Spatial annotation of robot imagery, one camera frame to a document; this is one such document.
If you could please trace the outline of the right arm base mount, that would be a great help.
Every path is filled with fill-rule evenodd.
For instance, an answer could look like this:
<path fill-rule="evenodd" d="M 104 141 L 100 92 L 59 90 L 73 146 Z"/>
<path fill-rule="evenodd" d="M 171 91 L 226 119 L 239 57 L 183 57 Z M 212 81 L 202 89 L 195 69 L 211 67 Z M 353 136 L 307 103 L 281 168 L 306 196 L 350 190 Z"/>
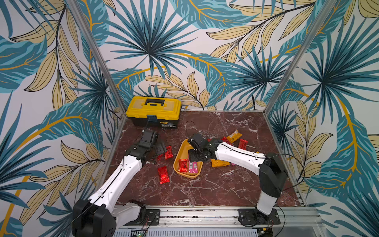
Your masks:
<path fill-rule="evenodd" d="M 254 227 L 256 225 L 279 225 L 281 223 L 276 209 L 272 209 L 269 215 L 265 215 L 256 208 L 238 209 L 238 221 L 243 226 Z"/>

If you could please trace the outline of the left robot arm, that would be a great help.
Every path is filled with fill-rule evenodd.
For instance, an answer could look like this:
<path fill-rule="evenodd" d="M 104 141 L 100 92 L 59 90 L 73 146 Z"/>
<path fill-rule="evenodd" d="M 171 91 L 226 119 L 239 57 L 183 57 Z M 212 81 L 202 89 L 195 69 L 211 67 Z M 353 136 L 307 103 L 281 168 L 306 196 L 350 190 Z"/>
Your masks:
<path fill-rule="evenodd" d="M 166 152 L 159 133 L 143 130 L 141 139 L 127 149 L 120 164 L 106 182 L 89 198 L 73 207 L 72 234 L 75 237 L 112 237 L 126 224 L 143 225 L 148 221 L 146 207 L 132 200 L 116 207 L 116 202 L 132 178 L 147 162 L 150 152 Z"/>

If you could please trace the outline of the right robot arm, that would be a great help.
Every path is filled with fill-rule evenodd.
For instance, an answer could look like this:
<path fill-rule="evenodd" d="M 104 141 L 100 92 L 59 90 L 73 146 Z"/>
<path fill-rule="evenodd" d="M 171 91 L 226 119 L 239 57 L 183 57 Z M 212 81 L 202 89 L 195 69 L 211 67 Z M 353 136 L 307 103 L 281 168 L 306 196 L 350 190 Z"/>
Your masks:
<path fill-rule="evenodd" d="M 241 166 L 260 179 L 261 193 L 255 207 L 259 214 L 269 216 L 282 194 L 288 178 L 280 155 L 254 153 L 237 148 L 220 139 L 210 141 L 200 134 L 188 139 L 195 153 L 203 160 L 220 160 Z"/>

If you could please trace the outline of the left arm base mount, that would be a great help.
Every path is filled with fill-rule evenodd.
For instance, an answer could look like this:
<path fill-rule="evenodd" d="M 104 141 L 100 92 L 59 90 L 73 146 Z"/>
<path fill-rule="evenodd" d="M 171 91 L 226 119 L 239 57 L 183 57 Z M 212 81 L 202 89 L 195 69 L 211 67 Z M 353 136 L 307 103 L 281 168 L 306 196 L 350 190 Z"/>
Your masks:
<path fill-rule="evenodd" d="M 160 209 L 143 209 L 136 220 L 128 222 L 125 226 L 158 226 Z"/>

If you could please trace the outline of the yellow plastic storage box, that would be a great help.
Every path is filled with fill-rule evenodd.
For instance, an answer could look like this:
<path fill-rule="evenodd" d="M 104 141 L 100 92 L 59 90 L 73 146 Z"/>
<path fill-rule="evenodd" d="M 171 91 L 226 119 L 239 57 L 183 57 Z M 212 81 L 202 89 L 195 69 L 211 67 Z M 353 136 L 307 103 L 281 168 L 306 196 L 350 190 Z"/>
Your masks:
<path fill-rule="evenodd" d="M 188 172 L 187 173 L 181 173 L 181 172 L 179 172 L 179 160 L 188 158 L 188 151 L 191 149 L 193 149 L 193 147 L 188 142 L 188 139 L 185 139 L 182 142 L 180 149 L 177 153 L 177 156 L 176 156 L 174 164 L 173 164 L 173 168 L 174 168 L 174 171 L 180 176 L 183 176 L 183 177 L 189 178 L 189 179 L 196 179 L 201 173 L 201 170 L 203 167 L 203 162 L 197 162 L 198 173 L 188 173 Z"/>

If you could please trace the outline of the small red tea bag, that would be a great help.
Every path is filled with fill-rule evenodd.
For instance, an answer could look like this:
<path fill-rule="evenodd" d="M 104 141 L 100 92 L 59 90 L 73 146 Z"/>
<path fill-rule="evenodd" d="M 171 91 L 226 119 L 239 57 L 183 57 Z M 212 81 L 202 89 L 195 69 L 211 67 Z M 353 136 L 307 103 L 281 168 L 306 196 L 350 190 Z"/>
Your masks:
<path fill-rule="evenodd" d="M 225 142 L 225 143 L 227 143 L 227 144 L 229 144 L 229 145 L 233 145 L 233 143 L 230 142 L 230 141 L 227 139 L 227 137 L 223 137 L 223 138 L 222 138 L 222 141 Z"/>

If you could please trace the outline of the yellow tea bag with labels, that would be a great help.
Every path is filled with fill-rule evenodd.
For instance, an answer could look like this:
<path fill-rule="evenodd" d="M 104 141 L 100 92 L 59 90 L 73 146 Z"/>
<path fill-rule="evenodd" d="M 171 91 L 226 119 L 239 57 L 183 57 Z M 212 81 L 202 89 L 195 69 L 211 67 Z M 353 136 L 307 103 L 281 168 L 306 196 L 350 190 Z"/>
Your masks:
<path fill-rule="evenodd" d="M 230 134 L 227 137 L 227 140 L 231 143 L 234 143 L 242 136 L 242 133 L 240 133 L 238 130 L 235 130 L 232 134 Z"/>

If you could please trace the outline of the red crinkled tea bag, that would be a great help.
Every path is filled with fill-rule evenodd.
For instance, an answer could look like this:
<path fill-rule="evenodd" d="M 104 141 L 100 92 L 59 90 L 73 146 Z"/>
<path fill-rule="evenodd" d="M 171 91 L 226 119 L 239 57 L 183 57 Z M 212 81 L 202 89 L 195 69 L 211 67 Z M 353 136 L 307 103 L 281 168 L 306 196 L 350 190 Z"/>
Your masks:
<path fill-rule="evenodd" d="M 239 140 L 239 144 L 238 144 L 238 148 L 239 148 L 239 149 L 246 150 L 246 148 L 247 148 L 247 144 L 248 144 L 248 141 L 247 141 L 247 140 L 240 139 L 240 140 Z"/>

